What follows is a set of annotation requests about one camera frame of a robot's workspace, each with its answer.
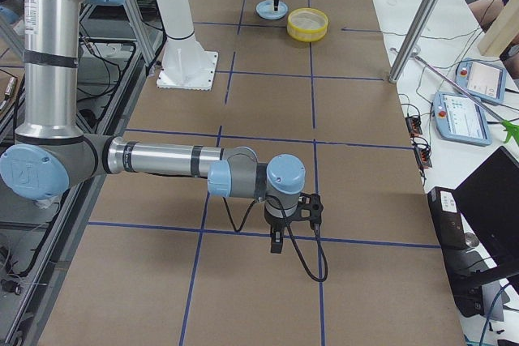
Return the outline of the yellow round steamer basket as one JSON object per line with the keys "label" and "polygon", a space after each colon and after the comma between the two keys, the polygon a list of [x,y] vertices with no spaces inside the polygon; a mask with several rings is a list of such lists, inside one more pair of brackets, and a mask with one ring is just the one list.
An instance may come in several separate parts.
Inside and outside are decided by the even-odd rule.
{"label": "yellow round steamer basket", "polygon": [[328,17],[315,8],[298,8],[289,13],[286,28],[289,36],[296,41],[316,42],[328,31]]}

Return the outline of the light blue plate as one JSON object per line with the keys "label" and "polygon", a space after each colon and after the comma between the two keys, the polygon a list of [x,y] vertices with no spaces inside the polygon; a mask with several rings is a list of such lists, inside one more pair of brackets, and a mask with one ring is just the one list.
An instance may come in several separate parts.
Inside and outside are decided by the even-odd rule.
{"label": "light blue plate", "polygon": [[264,0],[256,5],[255,10],[262,19],[278,20],[286,16],[289,8],[284,2],[279,1],[277,9],[275,9],[273,0]]}

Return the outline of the black computer box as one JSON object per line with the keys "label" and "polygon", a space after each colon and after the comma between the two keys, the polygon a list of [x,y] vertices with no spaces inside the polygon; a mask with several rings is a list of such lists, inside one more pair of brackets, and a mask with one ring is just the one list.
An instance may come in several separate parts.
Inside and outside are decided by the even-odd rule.
{"label": "black computer box", "polygon": [[457,308],[466,318],[489,315],[502,322],[503,300],[493,301],[500,290],[499,274],[475,250],[479,239],[464,230],[453,190],[437,186],[427,199]]}

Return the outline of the near teach pendant tablet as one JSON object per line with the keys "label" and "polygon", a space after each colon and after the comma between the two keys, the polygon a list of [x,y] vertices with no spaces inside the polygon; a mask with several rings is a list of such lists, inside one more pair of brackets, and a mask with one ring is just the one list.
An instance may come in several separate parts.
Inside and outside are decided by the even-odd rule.
{"label": "near teach pendant tablet", "polygon": [[437,92],[432,105],[436,128],[442,139],[477,146],[492,144],[483,109],[468,97]]}

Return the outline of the teach pendant tablet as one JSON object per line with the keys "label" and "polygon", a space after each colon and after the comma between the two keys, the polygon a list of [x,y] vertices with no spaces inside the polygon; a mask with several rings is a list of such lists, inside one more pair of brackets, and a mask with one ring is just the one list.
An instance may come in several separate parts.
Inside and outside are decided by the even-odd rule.
{"label": "teach pendant tablet", "polygon": [[468,97],[437,92],[432,105],[436,128],[442,139],[477,146],[492,144],[483,109]]}
{"label": "teach pendant tablet", "polygon": [[487,103],[499,105],[504,102],[506,73],[501,66],[465,58],[457,65],[455,82]]}

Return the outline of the black laptop monitor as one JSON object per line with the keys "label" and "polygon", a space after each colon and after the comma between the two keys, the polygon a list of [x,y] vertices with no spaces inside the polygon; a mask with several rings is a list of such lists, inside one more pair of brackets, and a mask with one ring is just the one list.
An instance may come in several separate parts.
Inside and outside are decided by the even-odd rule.
{"label": "black laptop monitor", "polygon": [[497,148],[455,190],[461,214],[498,264],[518,258],[518,161]]}

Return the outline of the far teach pendant tablet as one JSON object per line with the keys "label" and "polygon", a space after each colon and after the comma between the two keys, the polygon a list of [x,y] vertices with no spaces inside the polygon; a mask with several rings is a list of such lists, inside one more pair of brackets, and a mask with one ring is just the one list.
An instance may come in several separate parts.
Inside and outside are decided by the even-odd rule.
{"label": "far teach pendant tablet", "polygon": [[499,105],[504,102],[506,73],[501,66],[465,58],[457,65],[455,82],[487,103]]}

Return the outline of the wooden beam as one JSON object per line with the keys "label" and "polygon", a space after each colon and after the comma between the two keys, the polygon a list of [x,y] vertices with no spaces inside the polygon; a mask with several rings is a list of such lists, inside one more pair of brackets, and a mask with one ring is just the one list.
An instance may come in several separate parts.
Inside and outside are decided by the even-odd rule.
{"label": "wooden beam", "polygon": [[498,9],[499,1],[491,0],[481,18],[481,23],[491,22],[478,44],[478,50],[483,56],[498,57],[518,39],[518,0],[508,0],[506,5]]}

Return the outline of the green plastic clamp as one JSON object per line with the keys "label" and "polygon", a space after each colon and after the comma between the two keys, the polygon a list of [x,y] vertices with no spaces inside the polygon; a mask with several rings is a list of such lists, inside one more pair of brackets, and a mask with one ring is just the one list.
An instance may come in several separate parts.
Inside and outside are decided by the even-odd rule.
{"label": "green plastic clamp", "polygon": [[503,120],[500,125],[504,128],[504,132],[506,133],[504,143],[508,143],[511,139],[513,139],[516,145],[519,144],[519,126],[507,121]]}

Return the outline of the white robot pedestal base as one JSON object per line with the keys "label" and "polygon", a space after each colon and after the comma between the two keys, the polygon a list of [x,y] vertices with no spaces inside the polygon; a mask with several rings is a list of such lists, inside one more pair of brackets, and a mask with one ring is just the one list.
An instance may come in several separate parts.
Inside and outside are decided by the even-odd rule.
{"label": "white robot pedestal base", "polygon": [[208,91],[218,53],[204,50],[195,35],[188,0],[156,0],[166,35],[159,88]]}

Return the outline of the aluminium frame post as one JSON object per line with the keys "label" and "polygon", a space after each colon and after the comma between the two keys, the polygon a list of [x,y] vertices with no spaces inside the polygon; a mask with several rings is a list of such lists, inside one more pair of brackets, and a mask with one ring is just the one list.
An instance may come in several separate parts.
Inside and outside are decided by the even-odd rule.
{"label": "aluminium frame post", "polygon": [[421,1],[410,25],[410,29],[405,36],[405,39],[389,72],[388,81],[390,83],[396,83],[399,80],[407,62],[411,57],[414,46],[418,43],[418,39],[421,36],[427,21],[429,20],[431,13],[438,1],[439,0]]}

